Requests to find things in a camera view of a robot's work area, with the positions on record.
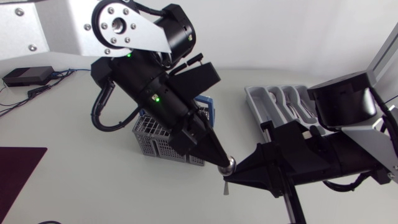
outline black cable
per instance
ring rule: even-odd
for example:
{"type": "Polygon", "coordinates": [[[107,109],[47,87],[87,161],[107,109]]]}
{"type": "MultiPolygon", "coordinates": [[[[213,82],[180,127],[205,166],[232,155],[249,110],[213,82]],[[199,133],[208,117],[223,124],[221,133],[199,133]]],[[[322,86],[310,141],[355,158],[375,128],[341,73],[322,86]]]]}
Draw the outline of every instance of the black cable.
{"type": "Polygon", "coordinates": [[[101,111],[105,107],[105,104],[108,101],[108,98],[112,94],[113,88],[114,88],[114,84],[112,83],[112,81],[108,80],[108,82],[105,84],[104,88],[99,93],[99,95],[93,105],[93,109],[91,110],[91,121],[93,122],[94,127],[96,127],[100,131],[111,132],[111,131],[117,131],[121,128],[124,128],[127,124],[129,124],[137,116],[139,111],[142,109],[140,106],[138,106],[124,121],[119,122],[119,124],[117,124],[117,125],[105,126],[105,125],[101,124],[101,121],[100,121],[101,111]]]}
{"type": "Polygon", "coordinates": [[[368,177],[372,175],[372,172],[365,172],[362,173],[358,176],[358,178],[355,180],[355,182],[347,185],[343,184],[335,184],[332,183],[328,180],[323,181],[323,183],[330,189],[337,191],[337,192],[349,192],[349,191],[354,191],[356,187],[362,184],[364,180],[366,180],[368,177]]]}
{"type": "Polygon", "coordinates": [[[41,222],[39,224],[61,224],[61,223],[57,221],[46,221],[46,222],[41,222]]]}
{"type": "Polygon", "coordinates": [[[79,71],[79,70],[76,70],[76,69],[69,69],[69,70],[66,70],[66,71],[62,71],[62,72],[67,72],[67,73],[66,73],[65,75],[62,75],[61,77],[59,77],[59,80],[58,80],[57,82],[55,82],[55,83],[52,84],[52,85],[47,86],[47,88],[44,88],[44,89],[42,89],[42,87],[43,87],[43,86],[42,86],[42,87],[38,87],[38,88],[36,88],[36,89],[31,90],[31,91],[33,91],[33,94],[30,95],[30,96],[28,96],[27,99],[24,99],[24,100],[22,100],[22,101],[20,101],[20,102],[13,103],[13,104],[10,104],[10,105],[0,104],[1,106],[11,106],[10,108],[7,108],[7,109],[4,109],[4,110],[0,111],[0,113],[1,113],[1,114],[0,114],[0,118],[3,117],[4,115],[10,113],[12,110],[14,110],[14,109],[16,109],[16,108],[18,108],[18,107],[20,107],[20,106],[25,105],[25,104],[26,104],[27,102],[29,102],[30,100],[33,100],[36,96],[39,96],[40,94],[42,94],[42,93],[48,91],[48,90],[51,89],[52,87],[58,85],[62,80],[64,80],[66,77],[69,77],[69,76],[70,76],[73,72],[75,72],[75,71],[79,71]]]}
{"type": "Polygon", "coordinates": [[[381,132],[381,133],[385,133],[385,132],[386,132],[386,129],[387,129],[387,128],[386,128],[386,125],[383,124],[383,125],[381,126],[381,128],[380,128],[380,132],[381,132]]]}
{"type": "Polygon", "coordinates": [[[389,103],[391,100],[393,100],[393,99],[395,99],[395,98],[397,98],[397,97],[398,97],[398,95],[394,96],[394,97],[391,98],[390,100],[387,100],[385,103],[389,103]]]}
{"type": "Polygon", "coordinates": [[[138,2],[136,2],[136,6],[137,6],[137,9],[142,11],[142,12],[146,12],[146,13],[154,15],[154,16],[166,16],[166,12],[165,11],[151,9],[151,8],[149,8],[147,6],[139,4],[138,2]]]}
{"type": "Polygon", "coordinates": [[[387,105],[383,102],[381,97],[378,95],[374,88],[369,88],[370,92],[373,95],[374,100],[379,105],[381,111],[384,113],[383,116],[384,124],[390,134],[391,142],[396,152],[396,156],[398,157],[398,124],[392,115],[391,111],[388,109],[387,105]]]}

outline white wall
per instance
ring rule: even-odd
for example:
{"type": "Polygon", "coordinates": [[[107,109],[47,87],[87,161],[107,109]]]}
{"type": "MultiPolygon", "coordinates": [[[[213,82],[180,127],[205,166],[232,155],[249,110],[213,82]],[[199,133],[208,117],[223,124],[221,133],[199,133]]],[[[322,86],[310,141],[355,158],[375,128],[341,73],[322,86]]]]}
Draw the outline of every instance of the white wall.
{"type": "MultiPolygon", "coordinates": [[[[398,22],[395,0],[139,1],[180,4],[197,32],[195,53],[217,68],[273,68],[336,77],[365,69],[398,22]]],[[[35,55],[0,62],[15,67],[88,68],[94,58],[35,55]]]]}

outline gray dishwasher basket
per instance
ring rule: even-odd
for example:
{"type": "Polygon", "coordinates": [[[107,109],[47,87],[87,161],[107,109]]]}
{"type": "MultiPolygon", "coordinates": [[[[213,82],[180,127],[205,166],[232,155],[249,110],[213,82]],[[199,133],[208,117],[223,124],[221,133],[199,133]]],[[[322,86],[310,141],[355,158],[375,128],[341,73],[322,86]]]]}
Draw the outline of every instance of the gray dishwasher basket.
{"type": "MultiPolygon", "coordinates": [[[[266,121],[272,121],[275,127],[298,121],[307,128],[316,126],[322,135],[330,133],[319,125],[315,103],[310,100],[306,86],[247,86],[244,90],[259,128],[266,121]]],[[[262,134],[269,142],[268,134],[262,134]]]]}
{"type": "MultiPolygon", "coordinates": [[[[201,107],[201,113],[210,117],[208,108],[201,107]]],[[[179,162],[188,162],[198,166],[204,166],[205,161],[194,156],[181,156],[169,146],[169,133],[149,114],[142,114],[138,118],[134,129],[141,151],[146,156],[160,157],[179,162]]]]}

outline black power adapter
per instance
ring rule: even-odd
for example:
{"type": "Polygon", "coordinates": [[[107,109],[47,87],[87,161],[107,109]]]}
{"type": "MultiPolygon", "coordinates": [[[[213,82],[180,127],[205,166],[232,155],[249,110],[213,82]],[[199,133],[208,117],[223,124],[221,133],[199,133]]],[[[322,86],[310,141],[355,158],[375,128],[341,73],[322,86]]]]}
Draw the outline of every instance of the black power adapter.
{"type": "Polygon", "coordinates": [[[17,68],[8,73],[2,80],[11,86],[46,85],[51,80],[54,69],[51,66],[17,68]]]}

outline white table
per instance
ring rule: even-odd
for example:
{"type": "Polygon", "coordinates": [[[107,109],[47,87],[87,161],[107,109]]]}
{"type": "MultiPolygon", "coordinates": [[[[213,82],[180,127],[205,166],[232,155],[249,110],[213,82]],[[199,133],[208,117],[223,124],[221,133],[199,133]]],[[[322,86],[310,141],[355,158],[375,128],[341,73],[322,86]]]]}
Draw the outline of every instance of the white table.
{"type": "MultiPolygon", "coordinates": [[[[300,84],[294,73],[220,70],[208,90],[215,101],[215,131],[240,162],[264,142],[246,103],[244,86],[300,84]]],[[[23,100],[32,87],[12,88],[3,103],[23,100]]],[[[229,185],[223,195],[216,166],[198,167],[143,156],[131,129],[103,133],[91,107],[99,92],[89,72],[78,72],[0,119],[1,146],[47,147],[4,224],[66,223],[288,223],[283,198],[265,190],[229,185]]],[[[116,124],[136,107],[116,89],[101,116],[116,124]]],[[[356,177],[339,180],[352,182],[356,177]]],[[[297,187],[308,223],[397,223],[398,186],[366,180],[355,192],[337,193],[322,183],[297,187]]]]}

